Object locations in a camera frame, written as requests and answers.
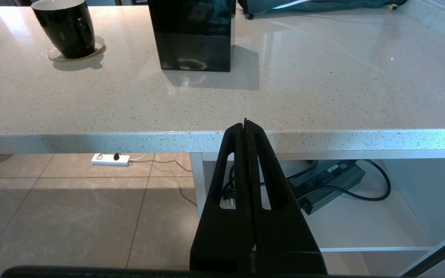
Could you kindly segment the black tissue box white top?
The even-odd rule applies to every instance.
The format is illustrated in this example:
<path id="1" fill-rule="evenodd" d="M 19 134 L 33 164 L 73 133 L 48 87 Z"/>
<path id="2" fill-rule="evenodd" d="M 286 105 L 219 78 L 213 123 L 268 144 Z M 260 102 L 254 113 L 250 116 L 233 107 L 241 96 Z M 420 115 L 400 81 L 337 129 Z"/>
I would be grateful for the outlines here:
<path id="1" fill-rule="evenodd" d="M 229 72 L 236 0 L 147 0 L 163 70 Z"/>

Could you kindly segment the black mug white inside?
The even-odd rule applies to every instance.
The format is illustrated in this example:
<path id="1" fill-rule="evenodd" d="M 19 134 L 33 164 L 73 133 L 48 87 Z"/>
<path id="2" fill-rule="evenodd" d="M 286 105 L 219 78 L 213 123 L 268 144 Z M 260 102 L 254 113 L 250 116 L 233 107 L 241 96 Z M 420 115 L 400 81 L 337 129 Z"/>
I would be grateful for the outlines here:
<path id="1" fill-rule="evenodd" d="M 38 0 L 31 8 L 65 58 L 80 59 L 95 52 L 94 27 L 85 0 Z"/>

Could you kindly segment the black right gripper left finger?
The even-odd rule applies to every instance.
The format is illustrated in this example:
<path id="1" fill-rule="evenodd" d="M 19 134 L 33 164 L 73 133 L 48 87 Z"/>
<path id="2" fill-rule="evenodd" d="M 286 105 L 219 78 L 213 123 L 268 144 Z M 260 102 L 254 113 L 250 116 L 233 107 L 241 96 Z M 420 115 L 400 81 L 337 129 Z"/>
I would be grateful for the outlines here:
<path id="1" fill-rule="evenodd" d="M 221 208 L 228 156 L 234 154 L 236 208 Z M 243 125 L 228 128 L 222 138 L 202 215 L 190 250 L 190 270 L 250 273 L 254 233 L 245 184 Z"/>

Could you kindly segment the white power strip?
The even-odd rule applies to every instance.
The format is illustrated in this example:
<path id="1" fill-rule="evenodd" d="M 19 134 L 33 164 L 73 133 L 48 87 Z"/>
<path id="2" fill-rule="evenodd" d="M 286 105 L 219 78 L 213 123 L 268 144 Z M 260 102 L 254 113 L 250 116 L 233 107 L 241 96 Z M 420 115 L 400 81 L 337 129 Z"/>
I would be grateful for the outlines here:
<path id="1" fill-rule="evenodd" d="M 115 161 L 113 160 L 114 154 L 108 154 L 108 153 L 96 153 L 92 159 L 91 163 L 92 165 L 99 165 L 99 166 L 121 166 L 121 167 L 127 167 L 131 164 L 128 164 L 129 158 L 131 158 L 130 155 L 122 154 L 122 156 L 119 157 L 119 160 Z"/>

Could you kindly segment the white counter cabinet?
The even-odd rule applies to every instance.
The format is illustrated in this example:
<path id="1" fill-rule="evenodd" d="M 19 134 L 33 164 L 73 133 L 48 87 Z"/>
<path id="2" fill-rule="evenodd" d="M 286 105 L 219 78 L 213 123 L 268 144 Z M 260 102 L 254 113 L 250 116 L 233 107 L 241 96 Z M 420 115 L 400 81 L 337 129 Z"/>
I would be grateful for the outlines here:
<path id="1" fill-rule="evenodd" d="M 445 277 L 445 150 L 285 152 L 277 158 L 286 174 L 298 161 L 358 159 L 366 175 L 353 191 L 368 197 L 382 193 L 384 179 L 365 159 L 391 180 L 385 201 L 343 195 L 305 217 L 329 273 Z"/>

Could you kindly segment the round translucent coaster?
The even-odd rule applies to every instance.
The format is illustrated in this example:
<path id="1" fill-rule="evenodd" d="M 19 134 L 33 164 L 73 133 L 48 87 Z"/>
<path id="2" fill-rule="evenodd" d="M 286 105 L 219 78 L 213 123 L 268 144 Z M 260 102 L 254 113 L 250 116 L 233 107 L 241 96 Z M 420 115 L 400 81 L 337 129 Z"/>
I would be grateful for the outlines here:
<path id="1" fill-rule="evenodd" d="M 52 49 L 50 49 L 48 51 L 47 57 L 51 61 L 59 61 L 59 62 L 79 61 L 79 60 L 91 58 L 92 56 L 99 54 L 101 51 L 103 51 L 103 49 L 105 47 L 105 41 L 101 36 L 95 35 L 94 40 L 95 40 L 94 52 L 90 55 L 84 56 L 83 58 L 76 58 L 76 59 L 66 58 L 62 53 L 60 53 L 60 51 L 56 47 L 53 47 Z"/>

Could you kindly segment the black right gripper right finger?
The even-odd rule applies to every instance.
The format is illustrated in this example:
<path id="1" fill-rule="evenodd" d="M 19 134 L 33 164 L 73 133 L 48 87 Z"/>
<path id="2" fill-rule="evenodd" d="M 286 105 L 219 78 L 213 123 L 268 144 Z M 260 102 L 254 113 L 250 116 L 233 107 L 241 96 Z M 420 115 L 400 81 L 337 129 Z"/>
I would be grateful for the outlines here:
<path id="1" fill-rule="evenodd" d="M 326 276 L 323 256 L 274 150 L 264 130 L 249 120 L 246 148 L 255 272 L 269 276 Z"/>

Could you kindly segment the grey power supply brick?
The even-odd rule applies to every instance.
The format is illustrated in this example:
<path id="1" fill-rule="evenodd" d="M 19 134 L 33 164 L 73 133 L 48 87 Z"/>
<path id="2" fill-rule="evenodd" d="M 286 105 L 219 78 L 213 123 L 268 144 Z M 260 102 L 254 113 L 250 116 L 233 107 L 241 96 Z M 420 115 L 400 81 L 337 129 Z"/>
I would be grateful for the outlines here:
<path id="1" fill-rule="evenodd" d="M 365 171 L 353 160 L 326 160 L 288 181 L 298 205 L 311 215 L 360 183 L 364 176 Z"/>

